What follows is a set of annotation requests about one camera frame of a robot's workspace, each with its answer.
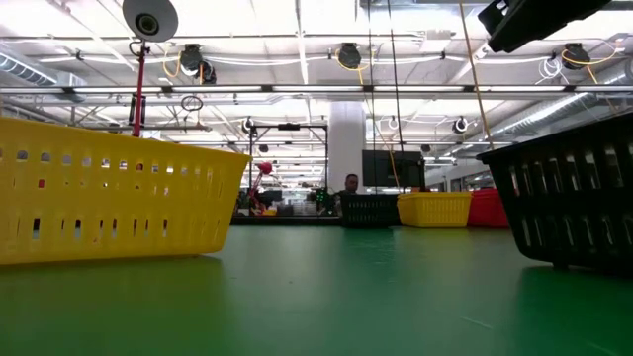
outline yellow basket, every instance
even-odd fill
[[[219,251],[249,159],[0,118],[0,264]]]
[[[464,227],[471,193],[412,193],[398,196],[403,225],[415,227]]]

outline table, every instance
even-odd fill
[[[232,226],[209,256],[0,268],[0,354],[631,355],[632,301],[508,230]]]

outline man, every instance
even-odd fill
[[[354,173],[349,173],[345,177],[345,190],[338,192],[339,195],[344,194],[356,194],[358,190],[358,176]]]

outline red pole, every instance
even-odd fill
[[[142,73],[145,69],[145,42],[140,44],[140,56],[138,57],[138,84],[136,85],[136,112],[134,137],[140,136],[140,106],[142,102]]]

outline plastic basket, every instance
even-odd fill
[[[519,251],[556,265],[633,267],[633,115],[481,154]]]
[[[482,189],[473,192],[468,226],[506,228],[507,217],[497,189]]]
[[[403,225],[414,227],[464,227],[471,193],[411,193],[398,198]]]
[[[398,195],[342,195],[345,227],[384,228],[400,225]]]
[[[248,160],[0,119],[0,264],[218,251]]]

